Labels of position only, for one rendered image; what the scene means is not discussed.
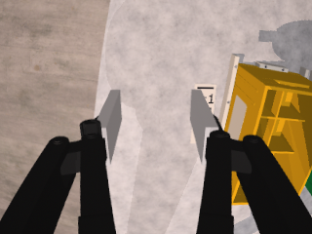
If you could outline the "white paper pick list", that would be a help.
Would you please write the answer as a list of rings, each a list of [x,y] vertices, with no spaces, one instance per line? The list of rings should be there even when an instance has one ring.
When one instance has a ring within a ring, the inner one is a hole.
[[[216,91],[216,84],[195,84],[195,89],[201,89],[212,114],[214,114],[215,110],[215,91]],[[190,143],[196,143],[193,130],[191,128],[191,139]]]

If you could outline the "yellow crate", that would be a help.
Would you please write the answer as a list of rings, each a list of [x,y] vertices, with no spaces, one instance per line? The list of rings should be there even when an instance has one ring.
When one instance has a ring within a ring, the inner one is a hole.
[[[311,89],[298,73],[238,63],[224,128],[237,140],[261,137],[298,195],[312,171]]]

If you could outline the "green plastic crate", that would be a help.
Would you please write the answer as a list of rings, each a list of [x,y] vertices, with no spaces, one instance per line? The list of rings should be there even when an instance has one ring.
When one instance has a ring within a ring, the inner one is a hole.
[[[305,187],[307,188],[307,190],[309,191],[309,193],[312,196],[312,171],[310,173],[309,178],[307,179],[307,181],[305,183]]]

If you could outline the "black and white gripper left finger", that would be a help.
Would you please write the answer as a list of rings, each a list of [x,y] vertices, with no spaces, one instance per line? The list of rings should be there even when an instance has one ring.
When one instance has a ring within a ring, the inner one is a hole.
[[[106,166],[111,165],[121,123],[121,93],[110,90],[99,116],[80,123],[80,140],[52,138],[2,216],[0,234],[54,234],[76,173],[78,234],[116,234]]]

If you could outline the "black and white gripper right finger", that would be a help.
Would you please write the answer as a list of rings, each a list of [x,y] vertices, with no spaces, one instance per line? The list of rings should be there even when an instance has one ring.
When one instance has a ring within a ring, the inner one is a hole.
[[[312,216],[261,137],[231,138],[201,90],[191,90],[190,123],[206,166],[196,234],[234,234],[232,172],[259,234],[312,234]]]

